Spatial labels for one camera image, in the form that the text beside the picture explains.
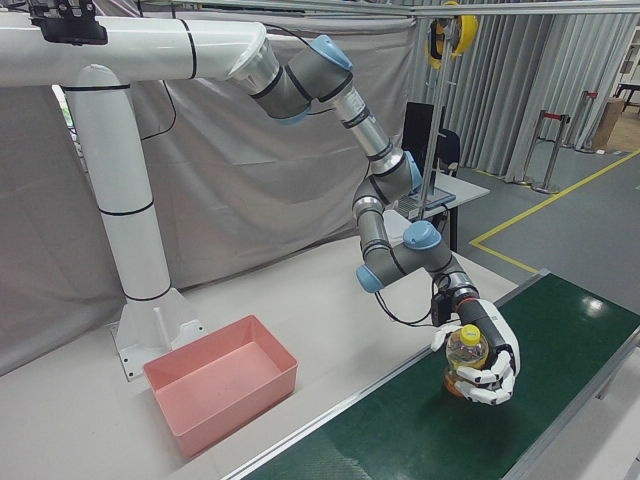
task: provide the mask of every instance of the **yellow cable reel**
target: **yellow cable reel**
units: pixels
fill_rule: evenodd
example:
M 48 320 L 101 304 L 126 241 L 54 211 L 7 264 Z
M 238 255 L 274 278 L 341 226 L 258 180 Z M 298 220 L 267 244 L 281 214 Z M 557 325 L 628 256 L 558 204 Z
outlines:
M 445 5 L 459 5 L 458 2 L 449 0 Z M 459 15 L 453 19 L 457 23 L 458 39 L 452 39 L 452 57 L 459 57 L 473 43 L 478 33 L 478 19 L 473 15 Z M 440 60 L 444 51 L 444 25 L 439 20 L 431 23 L 429 39 L 424 44 L 425 55 L 429 64 L 436 70 L 440 69 Z

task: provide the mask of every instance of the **pink bin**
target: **pink bin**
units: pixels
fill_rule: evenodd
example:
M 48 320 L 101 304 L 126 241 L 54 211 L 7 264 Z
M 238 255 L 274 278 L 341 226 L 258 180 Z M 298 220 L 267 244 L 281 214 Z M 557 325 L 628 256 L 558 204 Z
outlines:
M 192 456 L 293 392 L 297 368 L 250 315 L 147 363 L 144 373 L 180 450 Z

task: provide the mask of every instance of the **black monitor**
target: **black monitor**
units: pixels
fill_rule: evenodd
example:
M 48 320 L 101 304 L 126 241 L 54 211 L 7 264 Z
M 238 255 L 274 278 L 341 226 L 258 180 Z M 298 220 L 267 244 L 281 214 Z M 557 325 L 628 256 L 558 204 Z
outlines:
M 442 107 L 440 129 L 442 129 L 444 124 L 444 113 L 445 108 Z M 432 116 L 433 105 L 415 102 L 407 103 L 407 111 L 404 115 L 402 149 L 411 152 L 421 173 L 424 171 L 424 160 L 427 156 Z

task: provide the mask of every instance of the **bottle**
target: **bottle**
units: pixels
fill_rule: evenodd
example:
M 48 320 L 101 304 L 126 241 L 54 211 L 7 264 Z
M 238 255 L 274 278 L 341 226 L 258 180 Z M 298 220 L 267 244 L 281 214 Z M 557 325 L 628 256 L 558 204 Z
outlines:
M 447 341 L 448 367 L 444 371 L 444 386 L 457 397 L 462 394 L 456 388 L 456 382 L 468 380 L 458 376 L 460 366 L 481 369 L 489 355 L 489 344 L 480 329 L 475 325 L 465 325 L 451 334 Z

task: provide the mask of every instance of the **green conveyor belt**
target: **green conveyor belt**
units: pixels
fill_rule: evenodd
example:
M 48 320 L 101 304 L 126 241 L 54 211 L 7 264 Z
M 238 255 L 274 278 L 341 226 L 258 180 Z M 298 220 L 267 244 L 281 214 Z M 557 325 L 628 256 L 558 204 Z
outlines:
M 522 353 L 511 401 L 490 407 L 452 397 L 442 386 L 446 358 L 432 354 L 247 478 L 500 478 L 640 324 L 640 316 L 554 275 L 500 311 Z

